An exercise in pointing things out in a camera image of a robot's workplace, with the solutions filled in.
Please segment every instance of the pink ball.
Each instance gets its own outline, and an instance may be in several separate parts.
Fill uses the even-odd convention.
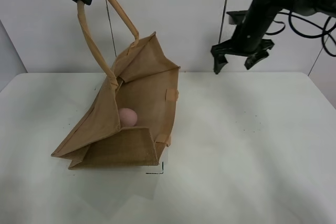
[[[122,127],[132,127],[136,125],[138,116],[134,110],[123,108],[119,109],[118,113]]]

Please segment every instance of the jute bag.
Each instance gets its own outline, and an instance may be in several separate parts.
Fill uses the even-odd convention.
[[[119,3],[108,2],[135,40],[109,68],[91,38],[84,3],[78,1],[85,40],[107,77],[91,108],[52,153],[72,160],[69,169],[158,165],[171,142],[179,67],[164,56],[155,33],[139,40],[139,32]],[[135,127],[121,127],[118,108],[137,113]]]

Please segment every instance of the white wall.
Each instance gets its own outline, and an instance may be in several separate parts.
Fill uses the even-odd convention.
[[[336,53],[335,44],[330,39],[327,41],[327,48],[333,54]],[[309,77],[336,108],[336,58],[323,50]]]
[[[0,20],[0,91],[18,74],[26,72]]]
[[[118,0],[137,26],[141,37],[157,31],[168,58],[186,71],[212,71],[211,46],[218,43],[224,0]],[[247,9],[251,0],[228,0],[227,11]],[[77,21],[76,4],[71,0],[0,0],[0,17],[29,72],[101,71],[84,41]],[[117,53],[132,35],[109,5]],[[109,64],[114,47],[104,0],[87,7],[89,26]],[[311,20],[322,25],[323,15]],[[319,31],[297,22],[298,29],[310,34]],[[222,41],[229,39],[234,26],[225,16]],[[275,47],[268,59],[252,71],[300,71],[309,73],[320,51],[320,40],[308,40],[287,26],[272,37]],[[224,71],[245,71],[245,57],[228,56]]]
[[[93,38],[115,58],[105,0],[86,8]],[[28,72],[98,72],[71,0],[0,0],[0,18]]]
[[[182,71],[211,71],[224,0],[118,0],[146,37],[157,31],[165,55]],[[117,54],[134,39],[109,5]]]

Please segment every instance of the white table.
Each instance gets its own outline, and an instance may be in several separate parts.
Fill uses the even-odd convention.
[[[0,93],[0,223],[336,222],[336,110],[301,73],[181,73],[164,174],[50,154],[104,75],[27,73]]]

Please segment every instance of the bag handle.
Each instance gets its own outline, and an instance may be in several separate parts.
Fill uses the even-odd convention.
[[[134,42],[131,44],[130,49],[135,47],[139,42],[139,32],[136,29],[136,27],[133,25],[132,21],[129,19],[129,17],[126,15],[120,4],[117,2],[117,0],[107,0],[112,7],[115,9],[115,11],[118,13],[118,15],[121,17],[122,21],[127,25],[128,29],[131,31],[131,33],[134,36]],[[106,73],[108,76],[110,83],[112,85],[112,88],[115,90],[118,87],[117,79],[113,73],[113,71],[110,69],[110,67],[107,65],[106,61],[104,60],[103,56],[101,55],[101,52],[99,51],[98,47],[96,46],[95,42],[92,40],[91,33],[88,27],[88,23],[86,21],[85,16],[85,10],[84,10],[84,3],[79,0],[77,1],[77,12],[78,12],[78,20],[79,24],[82,28],[85,41],[87,42],[89,49],[101,67],[101,69]]]

